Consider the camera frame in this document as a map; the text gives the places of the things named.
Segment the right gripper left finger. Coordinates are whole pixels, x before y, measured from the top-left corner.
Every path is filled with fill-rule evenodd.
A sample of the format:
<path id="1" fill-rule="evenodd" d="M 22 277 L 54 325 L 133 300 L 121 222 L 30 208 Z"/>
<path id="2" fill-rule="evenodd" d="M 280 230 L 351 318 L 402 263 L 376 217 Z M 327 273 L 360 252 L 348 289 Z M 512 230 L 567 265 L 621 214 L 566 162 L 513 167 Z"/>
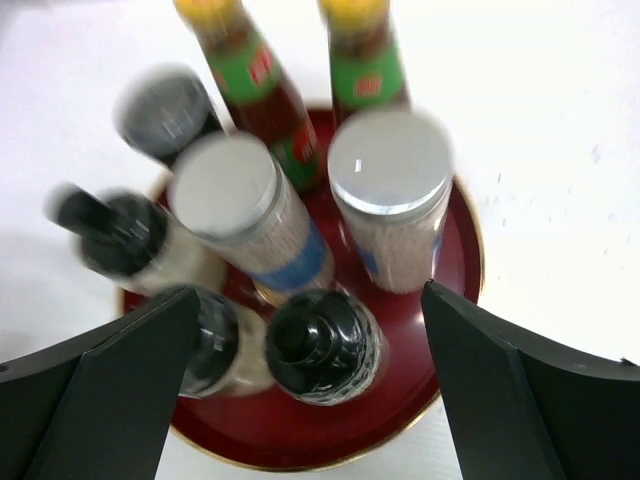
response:
<path id="1" fill-rule="evenodd" d="M 173 287 L 128 314 L 1 365 L 4 479 L 152 479 L 200 301 Z"/>

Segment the silver-lid spice jar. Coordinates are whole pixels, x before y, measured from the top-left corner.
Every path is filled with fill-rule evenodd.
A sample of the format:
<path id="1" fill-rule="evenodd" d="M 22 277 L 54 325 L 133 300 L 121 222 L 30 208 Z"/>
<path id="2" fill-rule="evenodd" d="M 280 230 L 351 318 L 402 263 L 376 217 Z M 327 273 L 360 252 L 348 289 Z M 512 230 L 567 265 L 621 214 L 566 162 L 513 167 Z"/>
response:
<path id="1" fill-rule="evenodd" d="M 290 296 L 327 288 L 332 252 L 266 146 L 211 134 L 181 153 L 167 189 L 171 212 L 255 284 Z"/>
<path id="2" fill-rule="evenodd" d="M 372 281 L 405 294 L 434 276 L 454 178 L 444 126 L 403 107 L 358 113 L 327 156 L 331 193 Z"/>

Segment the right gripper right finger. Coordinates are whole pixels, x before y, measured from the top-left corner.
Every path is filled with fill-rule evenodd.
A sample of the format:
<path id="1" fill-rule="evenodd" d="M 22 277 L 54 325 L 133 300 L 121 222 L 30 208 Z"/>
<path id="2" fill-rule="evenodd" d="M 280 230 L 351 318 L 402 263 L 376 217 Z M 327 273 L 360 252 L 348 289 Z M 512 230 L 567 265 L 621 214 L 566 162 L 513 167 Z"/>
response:
<path id="1" fill-rule="evenodd" d="M 421 305 L 464 478 L 638 478 L 638 365 L 545 338 L 435 281 Z"/>

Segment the dark-cap grinder jar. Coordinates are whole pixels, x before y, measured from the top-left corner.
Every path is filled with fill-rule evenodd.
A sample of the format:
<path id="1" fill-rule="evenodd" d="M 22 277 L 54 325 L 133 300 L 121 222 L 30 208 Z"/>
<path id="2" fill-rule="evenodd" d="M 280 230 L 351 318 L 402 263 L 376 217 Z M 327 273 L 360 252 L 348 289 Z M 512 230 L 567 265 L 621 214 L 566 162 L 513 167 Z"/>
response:
<path id="1" fill-rule="evenodd" d="M 179 395 L 191 399 L 244 397 L 271 389 L 266 360 L 266 321 L 254 310 L 202 288 L 199 337 Z"/>
<path id="2" fill-rule="evenodd" d="M 226 262 L 168 210 L 130 190 L 98 198 L 75 186 L 50 197 L 48 218 L 74 235 L 88 269 L 144 296 L 179 284 L 223 290 Z"/>
<path id="3" fill-rule="evenodd" d="M 182 64 L 136 77 L 116 101 L 113 123 L 130 148 L 169 170 L 190 145 L 223 130 L 205 86 Z"/>

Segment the sauce bottle yellow cap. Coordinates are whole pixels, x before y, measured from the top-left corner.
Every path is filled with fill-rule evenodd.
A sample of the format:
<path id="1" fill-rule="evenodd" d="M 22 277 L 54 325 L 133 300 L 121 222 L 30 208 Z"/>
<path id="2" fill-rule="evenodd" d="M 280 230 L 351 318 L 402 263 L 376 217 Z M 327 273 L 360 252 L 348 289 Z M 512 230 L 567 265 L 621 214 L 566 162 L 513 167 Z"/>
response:
<path id="1" fill-rule="evenodd" d="M 241 1 L 176 1 L 237 129 L 259 138 L 293 187 L 322 178 L 317 135 L 302 97 Z"/>
<path id="2" fill-rule="evenodd" d="M 388 0 L 321 0 L 334 123 L 371 107 L 409 103 Z"/>

